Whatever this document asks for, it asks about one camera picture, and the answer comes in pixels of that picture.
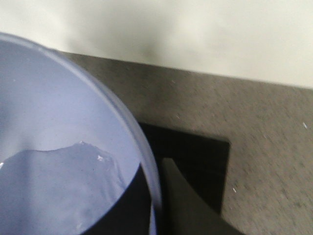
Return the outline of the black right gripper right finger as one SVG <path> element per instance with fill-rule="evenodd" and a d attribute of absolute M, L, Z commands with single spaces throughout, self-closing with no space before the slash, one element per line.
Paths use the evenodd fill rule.
<path fill-rule="evenodd" d="M 193 190 L 173 159 L 161 163 L 165 180 L 166 223 L 172 235 L 241 235 Z"/>

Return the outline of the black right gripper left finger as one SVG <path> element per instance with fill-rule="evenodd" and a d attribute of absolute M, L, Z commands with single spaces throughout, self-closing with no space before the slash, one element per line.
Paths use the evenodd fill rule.
<path fill-rule="evenodd" d="M 114 206 L 86 235 L 148 235 L 150 231 L 151 197 L 146 178 L 139 165 L 131 183 Z"/>

